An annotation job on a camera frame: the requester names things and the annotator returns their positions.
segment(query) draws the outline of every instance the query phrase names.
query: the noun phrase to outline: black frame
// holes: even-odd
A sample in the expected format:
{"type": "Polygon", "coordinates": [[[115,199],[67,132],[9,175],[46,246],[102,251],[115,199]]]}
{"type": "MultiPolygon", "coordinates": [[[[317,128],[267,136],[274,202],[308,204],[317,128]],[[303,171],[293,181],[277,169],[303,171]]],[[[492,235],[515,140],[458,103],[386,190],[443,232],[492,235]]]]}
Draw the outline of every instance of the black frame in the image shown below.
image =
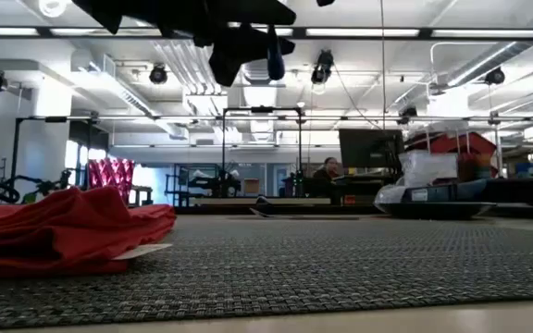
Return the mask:
{"type": "MultiPolygon", "coordinates": [[[[19,146],[19,131],[22,122],[26,120],[36,120],[36,121],[44,121],[45,123],[52,123],[52,124],[59,124],[59,123],[67,123],[70,118],[69,117],[17,117],[16,118],[16,126],[14,128],[14,148],[12,152],[12,159],[11,159],[11,178],[13,179],[11,183],[11,188],[16,189],[16,181],[15,177],[18,172],[18,146],[19,146]]],[[[85,147],[90,151],[90,148],[92,148],[92,128],[93,128],[93,121],[94,118],[87,118],[85,119],[88,124],[88,135],[86,137],[86,145],[85,147]]],[[[86,165],[86,172],[84,174],[84,188],[89,189],[90,188],[90,181],[88,175],[88,169],[86,165]]]]}
{"type": "MultiPolygon", "coordinates": [[[[276,111],[295,111],[297,113],[297,125],[298,125],[298,131],[299,131],[299,162],[297,164],[296,173],[297,173],[297,179],[299,180],[298,184],[300,185],[300,190],[296,192],[296,196],[302,196],[303,189],[301,187],[301,184],[303,183],[304,178],[304,172],[302,170],[302,108],[301,107],[270,107],[270,106],[258,106],[258,107],[226,107],[223,109],[223,115],[221,116],[221,129],[223,132],[223,139],[221,143],[221,180],[225,182],[226,177],[226,121],[227,121],[227,113],[229,111],[250,111],[250,113],[257,113],[257,114],[270,114],[276,111]]],[[[278,117],[277,120],[286,120],[285,116],[278,117]]]]}

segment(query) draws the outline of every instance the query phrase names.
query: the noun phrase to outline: computer monitor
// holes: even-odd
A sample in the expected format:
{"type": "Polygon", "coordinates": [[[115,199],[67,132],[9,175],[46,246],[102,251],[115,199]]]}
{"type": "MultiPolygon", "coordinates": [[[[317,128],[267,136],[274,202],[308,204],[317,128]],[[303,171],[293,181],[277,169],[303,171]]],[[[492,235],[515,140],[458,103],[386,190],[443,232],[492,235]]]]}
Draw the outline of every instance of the computer monitor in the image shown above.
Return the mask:
{"type": "Polygon", "coordinates": [[[403,133],[397,129],[340,129],[343,167],[400,167],[403,133]]]}

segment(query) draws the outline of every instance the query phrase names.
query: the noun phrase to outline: black tray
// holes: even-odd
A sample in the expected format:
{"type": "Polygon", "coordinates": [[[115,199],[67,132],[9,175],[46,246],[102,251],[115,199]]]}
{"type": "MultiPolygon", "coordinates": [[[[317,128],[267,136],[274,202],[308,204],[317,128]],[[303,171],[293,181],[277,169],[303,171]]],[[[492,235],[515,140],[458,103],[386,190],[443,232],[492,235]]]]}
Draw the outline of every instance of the black tray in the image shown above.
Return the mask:
{"type": "Polygon", "coordinates": [[[495,203],[379,203],[384,213],[408,219],[470,219],[487,212],[495,203]]]}

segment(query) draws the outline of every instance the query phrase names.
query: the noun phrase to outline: plastic bag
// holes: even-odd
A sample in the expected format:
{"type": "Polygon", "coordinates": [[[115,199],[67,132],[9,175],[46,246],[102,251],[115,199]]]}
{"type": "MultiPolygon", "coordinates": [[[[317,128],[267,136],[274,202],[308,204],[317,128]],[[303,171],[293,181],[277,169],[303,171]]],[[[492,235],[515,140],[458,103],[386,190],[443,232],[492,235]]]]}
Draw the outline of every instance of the plastic bag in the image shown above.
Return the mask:
{"type": "Polygon", "coordinates": [[[399,158],[407,188],[427,186],[435,179],[458,178],[457,154],[430,154],[415,150],[400,154],[399,158]]]}

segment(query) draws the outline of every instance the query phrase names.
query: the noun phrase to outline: white ceiling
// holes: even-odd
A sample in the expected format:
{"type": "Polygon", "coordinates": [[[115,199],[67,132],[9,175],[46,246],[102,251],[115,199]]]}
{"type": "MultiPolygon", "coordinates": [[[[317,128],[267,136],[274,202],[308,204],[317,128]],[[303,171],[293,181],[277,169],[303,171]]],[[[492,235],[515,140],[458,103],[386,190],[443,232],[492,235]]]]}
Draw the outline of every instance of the white ceiling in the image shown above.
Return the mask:
{"type": "MultiPolygon", "coordinates": [[[[379,1],[337,0],[332,6],[320,8],[316,0],[288,0],[288,5],[298,15],[296,26],[380,26],[379,1]]],[[[533,1],[527,0],[384,0],[385,24],[388,26],[435,26],[435,27],[533,27],[533,1]]],[[[0,25],[56,25],[92,27],[98,24],[70,4],[60,18],[45,18],[38,10],[37,0],[0,0],[0,25]]],[[[134,26],[134,21],[125,19],[123,26],[134,26]]],[[[387,105],[414,86],[414,82],[427,80],[431,73],[429,42],[386,42],[385,52],[386,86],[381,86],[382,43],[364,41],[298,41],[292,55],[285,57],[288,73],[279,82],[277,90],[279,106],[293,106],[304,102],[306,108],[317,108],[320,114],[358,115],[352,111],[349,95],[366,115],[380,115],[383,109],[384,93],[387,105]],[[324,94],[311,93],[309,80],[313,63],[320,50],[330,49],[340,72],[330,78],[324,94]]],[[[471,65],[479,56],[492,47],[491,44],[466,44],[437,46],[434,52],[436,73],[453,73],[471,65]]],[[[59,72],[68,70],[67,62],[78,48],[89,48],[97,53],[111,56],[118,64],[118,73],[130,87],[140,93],[148,102],[156,105],[162,114],[181,115],[182,107],[174,106],[182,98],[182,89],[171,73],[165,85],[156,86],[147,79],[149,70],[163,57],[148,41],[3,41],[0,40],[0,58],[20,58],[39,61],[59,72]]],[[[505,105],[501,111],[513,108],[527,101],[533,93],[533,48],[503,64],[507,81],[496,88],[471,86],[469,88],[470,109],[475,114],[486,116],[495,106],[505,105]]],[[[227,89],[229,105],[244,105],[241,87],[227,89]]],[[[104,89],[91,88],[105,102],[101,113],[124,112],[128,106],[104,89]]],[[[413,101],[419,114],[426,113],[427,99],[413,101]]],[[[95,107],[87,98],[74,98],[75,109],[95,107]]],[[[533,114],[533,104],[516,109],[517,114],[533,114]]],[[[333,122],[314,122],[312,129],[331,129],[333,122]]],[[[522,129],[530,124],[512,127],[522,129]]],[[[295,125],[278,124],[282,129],[295,125]]],[[[343,126],[367,126],[365,122],[351,122],[343,126]]],[[[157,131],[154,126],[126,124],[117,126],[116,131],[157,131]]]]}

